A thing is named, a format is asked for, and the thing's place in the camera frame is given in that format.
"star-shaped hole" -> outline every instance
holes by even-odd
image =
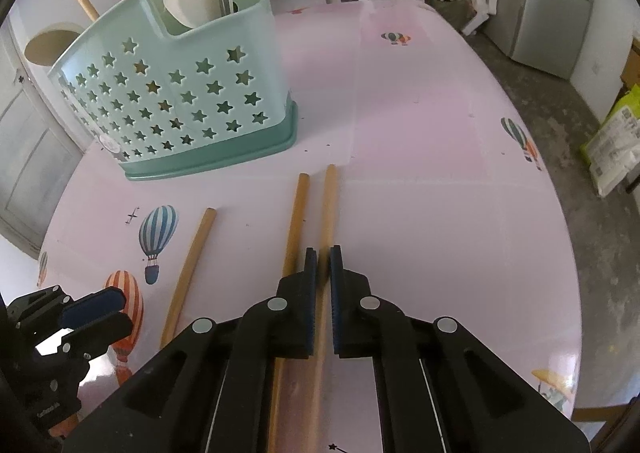
[[[116,83],[118,83],[118,84],[127,84],[127,79],[129,79],[122,72],[117,73],[116,75],[114,75],[114,78],[116,80]]]
[[[238,45],[236,48],[232,50],[227,50],[227,52],[229,54],[229,58],[227,59],[227,61],[235,61],[236,63],[239,63],[240,60],[246,55],[240,49],[240,45]]]
[[[175,72],[169,72],[169,77],[171,77],[172,83],[182,84],[182,80],[184,76],[180,73],[180,70],[176,70]]]
[[[252,122],[259,122],[260,124],[264,123],[265,120],[267,120],[269,117],[267,117],[266,115],[264,115],[264,112],[260,112],[257,115],[254,115],[254,119],[252,120]]]
[[[102,56],[102,62],[104,66],[113,68],[113,62],[116,61],[116,58],[111,55],[111,52],[107,52]]]
[[[249,75],[249,70],[245,70],[244,72],[242,72],[242,74],[236,74],[236,77],[238,77],[238,81],[236,81],[236,84],[247,84],[249,85],[249,81],[251,81],[254,77]]]
[[[238,128],[241,128],[242,124],[238,124],[238,122],[233,119],[231,122],[226,123],[226,131],[238,131]]]
[[[188,102],[189,104],[193,104],[193,99],[196,98],[191,91],[188,91],[186,94],[180,94],[182,96],[182,102]]]
[[[129,38],[126,41],[122,42],[122,47],[124,48],[124,53],[125,54],[127,52],[129,52],[131,54],[135,54],[137,46],[138,46],[138,44],[135,41],[133,41],[132,38]]]
[[[156,94],[158,95],[158,90],[160,90],[160,85],[157,84],[155,81],[151,81],[150,83],[146,84],[146,89],[149,91],[150,94]]]
[[[218,113],[229,113],[229,110],[231,110],[233,107],[229,104],[229,101],[226,100],[225,102],[219,102],[218,103]]]
[[[204,61],[196,61],[198,69],[196,73],[209,74],[209,71],[213,68],[213,65],[209,64],[209,59],[204,58]]]
[[[219,96],[220,90],[222,90],[224,86],[220,86],[220,83],[215,81],[214,83],[207,83],[207,88],[209,89],[207,90],[207,94],[216,94]]]
[[[258,94],[255,92],[253,94],[245,95],[244,98],[246,99],[244,102],[245,104],[252,104],[254,106],[259,100],[262,100],[262,98],[258,97]]]

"plastic basket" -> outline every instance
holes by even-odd
[[[162,0],[122,0],[49,78],[127,178],[181,176],[273,154],[296,137],[269,0],[193,30]]]

